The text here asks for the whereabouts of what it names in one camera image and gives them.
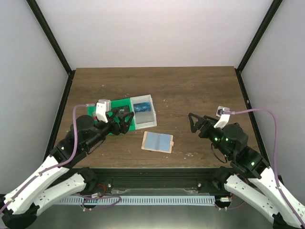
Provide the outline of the beige card holder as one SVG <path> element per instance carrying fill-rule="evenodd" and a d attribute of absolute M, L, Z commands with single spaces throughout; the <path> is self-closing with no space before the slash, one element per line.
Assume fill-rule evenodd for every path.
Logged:
<path fill-rule="evenodd" d="M 145 131 L 141 149 L 170 154 L 173 145 L 173 135 Z"/>

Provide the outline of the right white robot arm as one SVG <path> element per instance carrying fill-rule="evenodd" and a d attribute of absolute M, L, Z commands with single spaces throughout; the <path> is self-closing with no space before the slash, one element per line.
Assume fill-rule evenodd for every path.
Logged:
<path fill-rule="evenodd" d="M 230 115 L 219 119 L 188 114 L 191 132 L 211 141 L 232 170 L 220 167 L 213 175 L 212 188 L 238 196 L 268 219 L 274 229 L 303 229 L 305 207 L 278 179 L 274 168 L 248 146 L 248 134 L 238 123 L 229 124 Z"/>

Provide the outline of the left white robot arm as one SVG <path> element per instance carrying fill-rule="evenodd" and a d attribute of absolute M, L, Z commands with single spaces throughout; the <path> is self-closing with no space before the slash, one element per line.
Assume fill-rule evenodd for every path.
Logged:
<path fill-rule="evenodd" d="M 43 211 L 57 201 L 82 191 L 97 188 L 97 176 L 89 167 L 78 170 L 68 179 L 53 182 L 72 169 L 79 161 L 103 143 L 108 134 L 129 131 L 134 113 L 112 109 L 107 122 L 95 122 L 90 115 L 73 120 L 69 132 L 49 153 L 40 167 L 13 191 L 0 197 L 1 220 L 9 229 L 25 229 Z"/>

